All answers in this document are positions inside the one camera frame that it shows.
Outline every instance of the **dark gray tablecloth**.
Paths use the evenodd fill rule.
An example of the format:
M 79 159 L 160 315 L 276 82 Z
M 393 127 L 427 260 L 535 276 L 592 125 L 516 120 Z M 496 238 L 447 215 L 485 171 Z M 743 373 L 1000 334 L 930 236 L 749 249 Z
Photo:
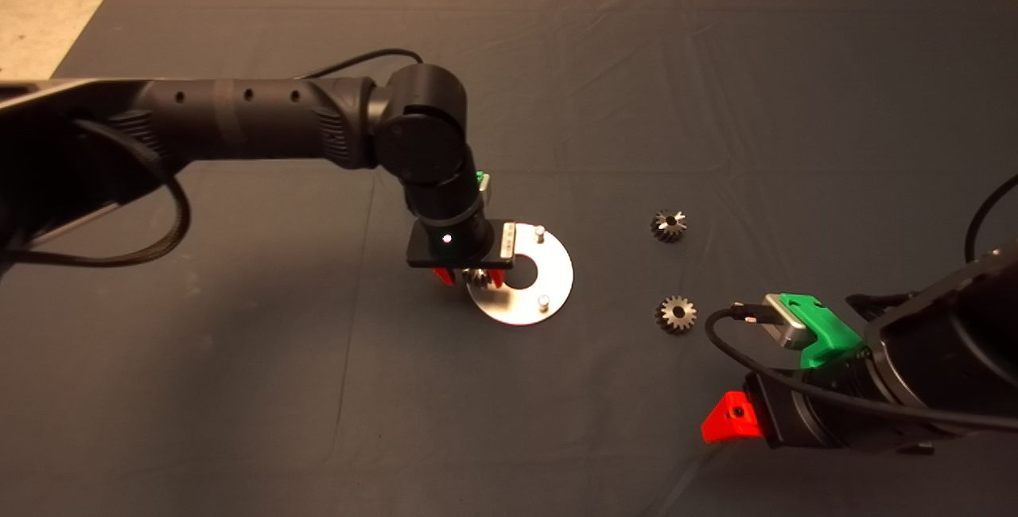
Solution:
M 960 266 L 1018 166 L 1018 0 L 106 0 L 57 74 L 288 77 L 383 46 L 462 78 L 490 213 L 562 238 L 566 307 L 505 328 L 407 268 L 386 173 L 190 166 L 171 256 L 0 284 L 0 512 L 1014 514 L 1010 437 L 702 445 L 743 371 L 652 314 L 808 292 L 861 326 L 847 293 Z M 680 244 L 652 239 L 659 209 L 688 214 Z M 171 216 L 153 194 L 51 247 L 121 251 Z M 1009 198 L 982 245 L 1015 228 Z

